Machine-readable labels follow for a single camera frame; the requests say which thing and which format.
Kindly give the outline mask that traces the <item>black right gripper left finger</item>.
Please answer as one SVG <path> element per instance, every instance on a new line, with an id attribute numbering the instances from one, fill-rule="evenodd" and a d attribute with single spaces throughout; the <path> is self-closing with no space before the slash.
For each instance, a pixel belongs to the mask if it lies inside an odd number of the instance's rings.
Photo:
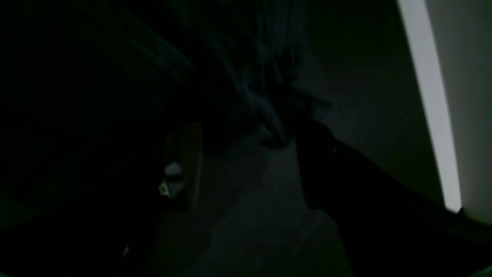
<path id="1" fill-rule="evenodd" d="M 1 230 L 2 277 L 140 277 L 162 217 L 196 207 L 203 128 L 125 146 L 101 184 L 55 211 Z"/>

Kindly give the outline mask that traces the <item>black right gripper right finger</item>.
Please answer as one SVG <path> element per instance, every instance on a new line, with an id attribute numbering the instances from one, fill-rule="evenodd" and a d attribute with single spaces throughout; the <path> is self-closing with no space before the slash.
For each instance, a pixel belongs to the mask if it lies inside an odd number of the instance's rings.
<path id="1" fill-rule="evenodd" d="M 401 184 L 337 140 L 302 123 L 296 152 L 306 204 L 337 224 L 355 277 L 490 277 L 491 227 Z"/>

